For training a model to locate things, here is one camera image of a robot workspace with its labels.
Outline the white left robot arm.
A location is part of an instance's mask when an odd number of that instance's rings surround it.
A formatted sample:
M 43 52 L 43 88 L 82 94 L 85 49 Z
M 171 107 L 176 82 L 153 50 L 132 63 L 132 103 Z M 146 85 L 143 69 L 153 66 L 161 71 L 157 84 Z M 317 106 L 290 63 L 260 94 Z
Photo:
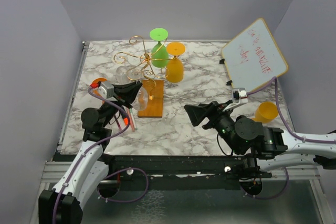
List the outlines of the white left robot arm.
M 113 133 L 106 126 L 120 113 L 127 117 L 142 87 L 140 81 L 118 85 L 109 81 L 92 83 L 88 93 L 103 101 L 100 108 L 86 108 L 81 114 L 84 129 L 81 147 L 69 168 L 51 190 L 43 190 L 38 198 L 39 223 L 81 223 L 83 210 L 93 191 L 103 179 L 115 175 L 116 166 L 100 158 Z

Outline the yellow plastic wine glass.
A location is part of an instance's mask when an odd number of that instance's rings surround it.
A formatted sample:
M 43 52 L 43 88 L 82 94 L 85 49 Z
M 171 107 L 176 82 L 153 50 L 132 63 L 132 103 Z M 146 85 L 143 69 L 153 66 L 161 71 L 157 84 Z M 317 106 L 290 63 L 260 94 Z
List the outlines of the yellow plastic wine glass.
M 173 56 L 166 65 L 169 72 L 166 80 L 171 83 L 179 83 L 184 77 L 184 67 L 179 56 L 185 52 L 185 46 L 180 42 L 171 42 L 167 45 L 166 50 L 169 55 Z

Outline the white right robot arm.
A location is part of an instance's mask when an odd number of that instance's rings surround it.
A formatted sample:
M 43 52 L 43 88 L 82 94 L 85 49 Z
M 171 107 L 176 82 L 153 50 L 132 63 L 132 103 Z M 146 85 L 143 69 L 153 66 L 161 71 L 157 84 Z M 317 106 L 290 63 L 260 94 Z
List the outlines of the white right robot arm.
M 314 140 L 308 140 L 289 130 L 264 126 L 244 115 L 233 120 L 230 116 L 233 109 L 246 102 L 246 99 L 240 99 L 184 106 L 193 126 L 208 119 L 202 128 L 215 129 L 240 158 L 241 164 L 237 168 L 231 167 L 228 174 L 239 179 L 270 177 L 272 169 L 304 164 L 335 169 L 334 133 L 316 135 Z

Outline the green plastic wine glass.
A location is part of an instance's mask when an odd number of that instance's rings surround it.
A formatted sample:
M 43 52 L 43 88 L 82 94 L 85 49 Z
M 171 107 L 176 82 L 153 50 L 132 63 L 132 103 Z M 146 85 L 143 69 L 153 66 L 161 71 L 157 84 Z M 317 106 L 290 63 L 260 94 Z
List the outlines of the green plastic wine glass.
M 169 59 L 164 43 L 168 38 L 168 31 L 164 28 L 155 28 L 150 31 L 150 38 L 157 42 L 151 51 L 152 65 L 157 68 L 164 68 Z

